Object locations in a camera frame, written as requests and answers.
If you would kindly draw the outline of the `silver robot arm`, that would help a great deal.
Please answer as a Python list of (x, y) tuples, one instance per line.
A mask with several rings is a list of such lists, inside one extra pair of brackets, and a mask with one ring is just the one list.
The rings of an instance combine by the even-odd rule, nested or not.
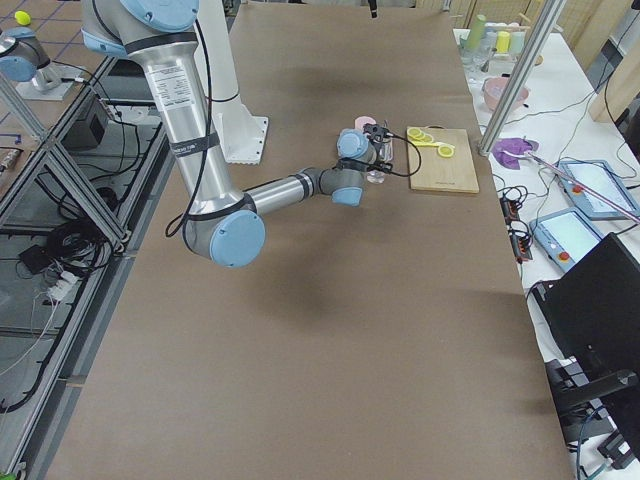
[(62, 101), (71, 88), (28, 27), (1, 31), (1, 73), (26, 100)]

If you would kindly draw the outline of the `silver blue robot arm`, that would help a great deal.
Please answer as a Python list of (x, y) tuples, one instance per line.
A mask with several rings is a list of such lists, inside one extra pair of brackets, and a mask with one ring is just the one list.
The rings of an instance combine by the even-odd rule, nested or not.
[(125, 58), (143, 70), (187, 191), (184, 213), (167, 236), (180, 233), (192, 252), (230, 268), (250, 264), (266, 239), (262, 214), (317, 193), (336, 204), (359, 205), (365, 176), (389, 173), (380, 150), (390, 132), (377, 124), (343, 130), (338, 161), (242, 191), (235, 187), (213, 120), (212, 80), (197, 71), (195, 52), (207, 45), (197, 1), (84, 1), (86, 47)]

